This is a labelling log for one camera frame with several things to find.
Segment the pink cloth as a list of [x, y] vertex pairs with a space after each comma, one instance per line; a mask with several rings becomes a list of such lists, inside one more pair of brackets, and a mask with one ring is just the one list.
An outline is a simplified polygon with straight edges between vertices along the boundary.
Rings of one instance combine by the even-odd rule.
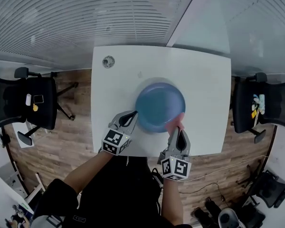
[[179, 127], [180, 130], [184, 130], [184, 126], [182, 124], [184, 116], [185, 113], [180, 113], [177, 117], [175, 117], [173, 120], [171, 120], [165, 125], [165, 129], [167, 130], [169, 135], [172, 135], [174, 133], [176, 127]]

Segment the white low shelf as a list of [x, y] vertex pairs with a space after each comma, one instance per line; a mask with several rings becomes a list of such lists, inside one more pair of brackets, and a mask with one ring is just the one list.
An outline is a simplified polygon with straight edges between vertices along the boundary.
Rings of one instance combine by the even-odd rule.
[[50, 133], [50, 130], [38, 128], [34, 124], [26, 121], [25, 123], [12, 124], [18, 143], [22, 149], [34, 147], [45, 134]]

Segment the white side desk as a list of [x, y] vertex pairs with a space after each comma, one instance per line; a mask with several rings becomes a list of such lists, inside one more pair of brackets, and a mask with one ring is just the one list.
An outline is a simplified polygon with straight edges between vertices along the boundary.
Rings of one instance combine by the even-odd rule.
[[39, 175], [36, 173], [36, 178], [39, 182], [39, 185], [34, 188], [34, 190], [27, 196], [23, 197], [15, 189], [10, 187], [1, 177], [0, 177], [0, 190], [3, 191], [3, 196], [12, 199], [21, 207], [23, 207], [26, 211], [31, 214], [34, 214], [32, 207], [30, 206], [30, 202], [34, 199], [34, 197], [40, 193], [44, 192], [46, 189], [41, 182]]

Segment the black office chair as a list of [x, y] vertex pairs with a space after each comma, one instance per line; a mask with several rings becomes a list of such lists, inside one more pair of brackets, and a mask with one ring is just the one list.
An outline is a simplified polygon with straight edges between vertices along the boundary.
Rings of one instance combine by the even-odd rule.
[[271, 171], [260, 171], [262, 161], [258, 160], [258, 165], [255, 170], [251, 169], [248, 164], [249, 177], [236, 181], [237, 185], [246, 189], [249, 187], [246, 196], [257, 196], [264, 201], [268, 208], [279, 208], [285, 200], [285, 183], [279, 182], [279, 177]]
[[[257, 111], [252, 119], [251, 109], [253, 94], [265, 95], [265, 114]], [[230, 103], [233, 113], [233, 127], [236, 133], [249, 131], [254, 137], [254, 143], [263, 140], [266, 130], [258, 132], [254, 129], [258, 124], [275, 124], [285, 127], [285, 82], [270, 84], [267, 75], [263, 72], [256, 73], [242, 80], [235, 78], [235, 87]]]
[[[67, 119], [74, 120], [74, 115], [68, 115], [58, 103], [62, 94], [78, 87], [74, 82], [67, 88], [57, 91], [54, 78], [55, 72], [49, 76], [29, 71], [27, 67], [19, 67], [14, 72], [15, 80], [0, 78], [0, 128], [12, 123], [28, 121], [38, 128], [53, 130], [56, 124], [57, 111]], [[31, 106], [26, 106], [26, 95], [31, 94]], [[36, 104], [38, 110], [33, 111], [34, 95], [43, 95], [44, 103]]]

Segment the person's right forearm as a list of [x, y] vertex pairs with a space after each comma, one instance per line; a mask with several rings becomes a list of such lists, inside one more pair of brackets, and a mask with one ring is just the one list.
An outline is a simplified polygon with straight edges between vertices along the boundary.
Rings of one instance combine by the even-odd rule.
[[161, 215], [174, 226], [183, 224], [183, 204], [176, 181], [163, 180], [161, 212]]

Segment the person's left forearm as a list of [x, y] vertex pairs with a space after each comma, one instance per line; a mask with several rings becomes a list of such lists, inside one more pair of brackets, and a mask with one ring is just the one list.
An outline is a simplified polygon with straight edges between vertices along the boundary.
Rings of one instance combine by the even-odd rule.
[[71, 171], [64, 183], [79, 194], [95, 177], [95, 175], [113, 158], [111, 153], [101, 151], [96, 156]]

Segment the big blue plate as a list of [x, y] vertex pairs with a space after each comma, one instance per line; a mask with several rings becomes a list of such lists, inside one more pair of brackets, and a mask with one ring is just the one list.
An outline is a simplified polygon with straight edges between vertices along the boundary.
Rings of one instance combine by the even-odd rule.
[[145, 87], [137, 97], [138, 123], [147, 132], [164, 133], [166, 125], [186, 110], [185, 99], [175, 86], [158, 82]]

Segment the white green bundle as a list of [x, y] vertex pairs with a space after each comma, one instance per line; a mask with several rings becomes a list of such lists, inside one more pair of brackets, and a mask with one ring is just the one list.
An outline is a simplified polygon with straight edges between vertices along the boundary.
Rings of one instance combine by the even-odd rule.
[[251, 106], [252, 111], [259, 111], [262, 115], [265, 114], [265, 95], [253, 94], [253, 103]]

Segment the person's black clothing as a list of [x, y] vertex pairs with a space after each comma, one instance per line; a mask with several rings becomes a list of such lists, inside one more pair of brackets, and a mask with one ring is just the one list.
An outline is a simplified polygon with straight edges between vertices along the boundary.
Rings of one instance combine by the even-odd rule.
[[160, 186], [144, 157], [114, 156], [83, 188], [53, 180], [32, 228], [176, 228], [160, 214]]

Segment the white window blind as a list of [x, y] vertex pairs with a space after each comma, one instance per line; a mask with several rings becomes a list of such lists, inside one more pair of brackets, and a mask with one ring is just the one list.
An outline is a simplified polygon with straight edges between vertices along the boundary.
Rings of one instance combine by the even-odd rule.
[[285, 74], [285, 0], [220, 2], [234, 74]]
[[82, 68], [97, 46], [164, 46], [191, 1], [0, 0], [0, 60]]

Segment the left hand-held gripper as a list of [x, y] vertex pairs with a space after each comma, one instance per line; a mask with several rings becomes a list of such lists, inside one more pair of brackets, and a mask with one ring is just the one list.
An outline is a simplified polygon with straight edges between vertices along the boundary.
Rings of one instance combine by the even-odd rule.
[[112, 155], [120, 155], [131, 142], [131, 134], [138, 120], [138, 112], [118, 113], [109, 123], [103, 138], [101, 150]]

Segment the grey white office chair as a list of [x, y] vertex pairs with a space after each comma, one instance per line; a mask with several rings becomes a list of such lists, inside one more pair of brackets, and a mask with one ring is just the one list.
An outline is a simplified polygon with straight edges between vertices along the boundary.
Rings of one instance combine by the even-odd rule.
[[230, 208], [223, 209], [218, 216], [218, 225], [220, 228], [246, 228], [239, 220], [235, 211]]

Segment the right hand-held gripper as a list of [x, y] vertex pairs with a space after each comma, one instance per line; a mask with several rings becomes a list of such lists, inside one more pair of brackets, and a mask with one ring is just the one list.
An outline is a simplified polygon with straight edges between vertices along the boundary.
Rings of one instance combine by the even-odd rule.
[[180, 135], [180, 152], [181, 155], [169, 155], [168, 152], [162, 151], [160, 153], [158, 163], [162, 167], [163, 178], [173, 181], [183, 181], [189, 177], [191, 163], [190, 157], [186, 154], [190, 153], [190, 141], [188, 135], [184, 130], [180, 131], [176, 127], [168, 139], [168, 151], [175, 151], [177, 149], [178, 136]]

